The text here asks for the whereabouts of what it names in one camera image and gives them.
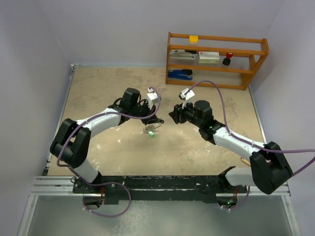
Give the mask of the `metal keyring with keys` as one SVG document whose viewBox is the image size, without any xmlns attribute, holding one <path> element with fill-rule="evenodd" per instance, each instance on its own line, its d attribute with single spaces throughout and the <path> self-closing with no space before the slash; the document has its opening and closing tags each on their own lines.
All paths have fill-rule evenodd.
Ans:
<svg viewBox="0 0 315 236">
<path fill-rule="evenodd" d="M 146 124 L 143 128 L 143 133 L 148 134 L 149 131 L 155 131 L 157 128 L 161 127 L 164 124 L 164 121 L 152 124 Z"/>
</svg>

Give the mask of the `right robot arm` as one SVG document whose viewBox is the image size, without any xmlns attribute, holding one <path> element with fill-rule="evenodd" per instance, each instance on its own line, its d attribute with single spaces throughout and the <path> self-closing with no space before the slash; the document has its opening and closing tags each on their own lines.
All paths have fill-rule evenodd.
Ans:
<svg viewBox="0 0 315 236">
<path fill-rule="evenodd" d="M 232 167 L 223 174 L 224 177 L 219 180 L 223 192 L 231 192 L 238 185 L 247 185 L 256 186 L 270 195 L 293 176 L 277 143 L 264 144 L 233 134 L 214 118 L 210 103 L 205 100 L 177 104 L 169 116 L 176 124 L 189 122 L 195 125 L 204 140 L 226 148 L 250 163 L 248 168 Z"/>
</svg>

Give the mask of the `green key tag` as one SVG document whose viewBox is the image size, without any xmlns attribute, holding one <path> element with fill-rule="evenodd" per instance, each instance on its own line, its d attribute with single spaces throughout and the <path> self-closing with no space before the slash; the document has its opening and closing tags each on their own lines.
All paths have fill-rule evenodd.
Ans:
<svg viewBox="0 0 315 236">
<path fill-rule="evenodd" d="M 151 137 L 154 137 L 154 136 L 155 136 L 155 134 L 154 134 L 153 131 L 149 131 L 148 134 L 149 134 Z"/>
</svg>

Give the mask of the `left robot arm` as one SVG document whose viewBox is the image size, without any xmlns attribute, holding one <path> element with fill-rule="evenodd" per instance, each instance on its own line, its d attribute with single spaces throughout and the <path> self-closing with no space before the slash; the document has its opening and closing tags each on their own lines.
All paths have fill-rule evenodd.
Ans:
<svg viewBox="0 0 315 236">
<path fill-rule="evenodd" d="M 59 167 L 69 168 L 82 178 L 84 187 L 91 193 L 101 188 L 101 173 L 87 159 L 90 140 L 101 132 L 119 126 L 129 119 L 139 119 L 144 125 L 163 123 L 156 116 L 161 96 L 155 88 L 148 88 L 146 98 L 139 90 L 127 88 L 121 98 L 105 110 L 89 118 L 65 119 L 50 146 L 50 153 L 57 158 Z"/>
</svg>

